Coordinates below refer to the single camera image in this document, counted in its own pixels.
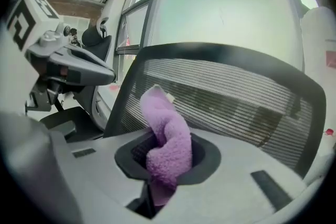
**towel tag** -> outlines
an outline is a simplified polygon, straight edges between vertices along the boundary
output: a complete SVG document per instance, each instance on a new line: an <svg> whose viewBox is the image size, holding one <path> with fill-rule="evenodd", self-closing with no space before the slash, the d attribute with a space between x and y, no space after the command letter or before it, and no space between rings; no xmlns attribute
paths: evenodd
<svg viewBox="0 0 336 224"><path fill-rule="evenodd" d="M173 103L175 100L175 97L173 97L170 93L166 93L166 97L169 102Z"/></svg>

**black chair seat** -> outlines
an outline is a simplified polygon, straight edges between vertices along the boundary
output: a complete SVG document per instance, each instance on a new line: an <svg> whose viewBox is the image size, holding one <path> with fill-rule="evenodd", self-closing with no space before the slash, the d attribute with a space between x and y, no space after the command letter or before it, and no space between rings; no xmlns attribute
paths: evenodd
<svg viewBox="0 0 336 224"><path fill-rule="evenodd" d="M96 127L90 115L80 106L59 111L40 120L47 129L52 129L65 122L73 121L76 132L67 136L67 142L91 140L102 136L103 132Z"/></svg>

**purple towel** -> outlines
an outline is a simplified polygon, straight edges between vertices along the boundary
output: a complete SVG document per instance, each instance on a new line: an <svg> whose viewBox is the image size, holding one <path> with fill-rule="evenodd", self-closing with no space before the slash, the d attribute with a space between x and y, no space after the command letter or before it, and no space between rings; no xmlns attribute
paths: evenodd
<svg viewBox="0 0 336 224"><path fill-rule="evenodd" d="M177 177L192 167L189 127L159 85L142 95L140 107L159 144L147 153L146 159L147 170L155 182L154 189L162 187L158 192L173 193ZM155 205L166 200L159 194L153 194L153 198Z"/></svg>

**black mesh backrest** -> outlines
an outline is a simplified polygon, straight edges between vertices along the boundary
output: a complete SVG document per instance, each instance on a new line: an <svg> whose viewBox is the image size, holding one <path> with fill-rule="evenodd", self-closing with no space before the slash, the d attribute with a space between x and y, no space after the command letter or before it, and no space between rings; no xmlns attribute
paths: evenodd
<svg viewBox="0 0 336 224"><path fill-rule="evenodd" d="M326 98L304 73L261 52L217 44L143 48L121 86L104 136L148 126L139 101L155 84L190 127L234 137L304 176L320 144Z"/></svg>

